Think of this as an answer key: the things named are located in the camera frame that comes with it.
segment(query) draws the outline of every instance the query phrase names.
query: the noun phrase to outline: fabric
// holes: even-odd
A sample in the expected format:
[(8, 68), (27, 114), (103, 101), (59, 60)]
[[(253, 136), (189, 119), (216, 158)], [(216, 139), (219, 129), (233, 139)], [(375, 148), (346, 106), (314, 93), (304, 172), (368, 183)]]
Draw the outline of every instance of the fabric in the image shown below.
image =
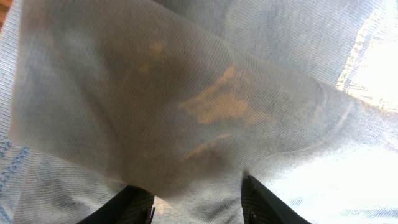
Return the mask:
[(77, 223), (124, 184), (7, 140), (20, 11), (14, 1), (0, 38), (0, 223)]
[(382, 34), (397, 27), (395, 1), (40, 0), (22, 12), (17, 144), (143, 188), (183, 222), (242, 223), (243, 173), (311, 223), (398, 222), (393, 106), (339, 91), (379, 71), (362, 61), (375, 40), (394, 46)]

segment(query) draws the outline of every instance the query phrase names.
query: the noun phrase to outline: wooden surface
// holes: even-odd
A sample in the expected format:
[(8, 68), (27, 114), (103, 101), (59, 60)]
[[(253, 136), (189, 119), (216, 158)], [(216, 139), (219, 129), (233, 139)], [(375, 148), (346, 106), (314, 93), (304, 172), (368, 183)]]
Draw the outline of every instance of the wooden surface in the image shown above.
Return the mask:
[(6, 19), (7, 12), (11, 6), (12, 0), (0, 0), (0, 30)]

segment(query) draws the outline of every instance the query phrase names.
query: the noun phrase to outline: gray knit fabric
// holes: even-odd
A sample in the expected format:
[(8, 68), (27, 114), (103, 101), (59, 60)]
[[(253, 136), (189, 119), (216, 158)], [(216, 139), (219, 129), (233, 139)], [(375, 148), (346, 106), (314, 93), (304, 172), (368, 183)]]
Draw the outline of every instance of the gray knit fabric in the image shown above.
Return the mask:
[(242, 223), (243, 173), (312, 223), (396, 223), (396, 4), (26, 1), (10, 137), (155, 194), (155, 223)]

